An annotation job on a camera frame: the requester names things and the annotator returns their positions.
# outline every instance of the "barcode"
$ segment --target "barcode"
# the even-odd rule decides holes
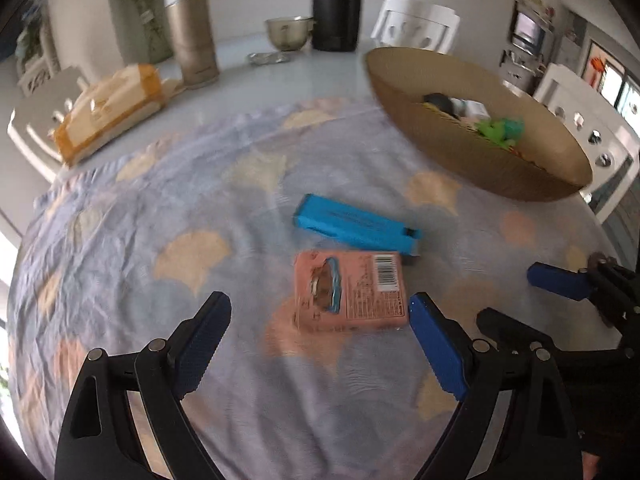
[[[378,291],[397,292],[399,290],[398,269],[394,256],[392,254],[376,254],[374,260],[378,276]]]

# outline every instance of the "beige tumbler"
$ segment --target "beige tumbler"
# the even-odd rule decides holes
[[[215,81],[220,71],[207,0],[164,0],[164,6],[184,85],[197,88]]]

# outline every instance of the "patterned tablecloth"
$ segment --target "patterned tablecloth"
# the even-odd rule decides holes
[[[26,450],[52,478],[86,352],[167,337],[213,290],[231,325],[184,409],[229,479],[412,478],[450,418],[410,328],[299,333],[292,262],[335,243],[292,225],[305,193],[422,229],[404,268],[477,336],[492,306],[564,349],[612,348],[590,304],[527,285],[541,260],[578,269],[612,249],[580,197],[519,203],[470,186],[418,152],[370,100],[318,100],[176,132],[55,187],[36,204],[9,305],[11,391]],[[136,419],[140,400],[132,398]],[[148,427],[141,439],[163,472]]]

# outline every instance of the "orange and white package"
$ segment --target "orange and white package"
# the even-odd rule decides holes
[[[375,330],[409,321],[399,253],[306,251],[294,271],[294,322],[302,330]]]

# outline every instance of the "green toy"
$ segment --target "green toy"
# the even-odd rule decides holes
[[[508,150],[515,146],[524,132],[524,123],[512,119],[499,121],[481,121],[476,123],[476,129],[483,136],[501,148]]]

